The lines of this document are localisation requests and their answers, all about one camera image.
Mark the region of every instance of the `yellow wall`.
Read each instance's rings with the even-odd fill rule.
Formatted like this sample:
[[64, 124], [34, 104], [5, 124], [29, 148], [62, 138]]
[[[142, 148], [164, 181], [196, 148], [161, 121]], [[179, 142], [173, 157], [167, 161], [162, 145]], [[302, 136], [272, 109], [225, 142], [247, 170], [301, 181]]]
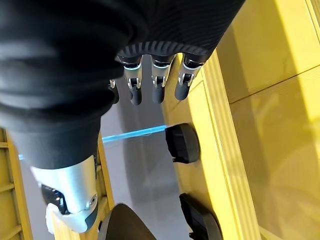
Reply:
[[261, 233], [320, 239], [316, 0], [247, 0], [217, 48]]

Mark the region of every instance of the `yellow shelf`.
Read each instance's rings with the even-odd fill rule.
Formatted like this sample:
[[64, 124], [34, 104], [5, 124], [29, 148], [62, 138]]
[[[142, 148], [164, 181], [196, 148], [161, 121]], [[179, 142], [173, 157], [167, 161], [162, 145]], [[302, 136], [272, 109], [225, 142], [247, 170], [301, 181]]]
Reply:
[[10, 230], [6, 235], [4, 235], [1, 240], [12, 240], [17, 234], [19, 234], [22, 231], [21, 225], [18, 225], [14, 227], [12, 230]]
[[217, 54], [196, 78], [186, 100], [174, 100], [181, 55], [166, 86], [163, 115], [169, 126], [193, 124], [201, 149], [200, 161], [175, 164], [179, 188], [214, 211], [223, 239], [261, 239]]
[[18, 154], [3, 129], [0, 140], [0, 239], [32, 240]]
[[7, 149], [8, 143], [7, 142], [0, 142], [0, 149]]
[[10, 191], [10, 190], [12, 190], [14, 188], [15, 188], [15, 185], [13, 183], [9, 183], [9, 184], [7, 184], [5, 186], [0, 186], [0, 193], [6, 192], [6, 191]]

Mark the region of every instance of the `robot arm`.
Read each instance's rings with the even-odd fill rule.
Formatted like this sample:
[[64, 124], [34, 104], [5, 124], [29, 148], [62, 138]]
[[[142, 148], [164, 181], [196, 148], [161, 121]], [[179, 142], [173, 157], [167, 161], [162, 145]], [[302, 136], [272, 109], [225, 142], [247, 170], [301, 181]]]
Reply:
[[0, 126], [48, 207], [74, 231], [97, 216], [94, 155], [101, 116], [114, 103], [110, 80], [125, 69], [139, 104], [141, 56], [150, 54], [160, 103], [173, 56], [184, 53], [176, 89], [184, 99], [243, 2], [0, 1]]

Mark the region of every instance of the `silver metal joint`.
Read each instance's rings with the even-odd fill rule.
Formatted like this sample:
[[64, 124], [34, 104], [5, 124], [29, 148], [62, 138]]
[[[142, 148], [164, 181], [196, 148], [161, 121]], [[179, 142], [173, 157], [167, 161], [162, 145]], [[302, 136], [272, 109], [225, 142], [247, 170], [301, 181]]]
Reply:
[[132, 89], [133, 86], [136, 86], [137, 89], [141, 88], [142, 81], [142, 68], [141, 62], [137, 67], [130, 68], [128, 66], [124, 66], [124, 75], [127, 79], [128, 86]]
[[182, 86], [184, 82], [187, 82], [188, 87], [190, 87], [192, 82], [198, 75], [201, 67], [202, 65], [197, 66], [195, 68], [187, 67], [185, 65], [185, 56], [183, 56], [183, 59], [180, 64], [180, 69], [179, 69], [179, 77], [178, 77], [179, 85]]
[[158, 85], [158, 78], [162, 78], [161, 86], [164, 88], [167, 84], [167, 80], [169, 77], [169, 72], [171, 68], [171, 63], [166, 66], [157, 66], [154, 63], [152, 64], [152, 81], [155, 86]]
[[114, 89], [116, 87], [116, 80], [110, 79], [110, 86], [112, 89]]

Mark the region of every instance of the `black sleeve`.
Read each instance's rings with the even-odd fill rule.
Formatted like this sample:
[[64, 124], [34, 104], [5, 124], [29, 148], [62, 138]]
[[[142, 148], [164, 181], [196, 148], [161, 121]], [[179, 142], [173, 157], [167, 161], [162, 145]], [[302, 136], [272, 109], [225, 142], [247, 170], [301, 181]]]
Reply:
[[83, 161], [123, 74], [118, 53], [212, 52], [243, 2], [1, 0], [0, 126], [32, 166]]

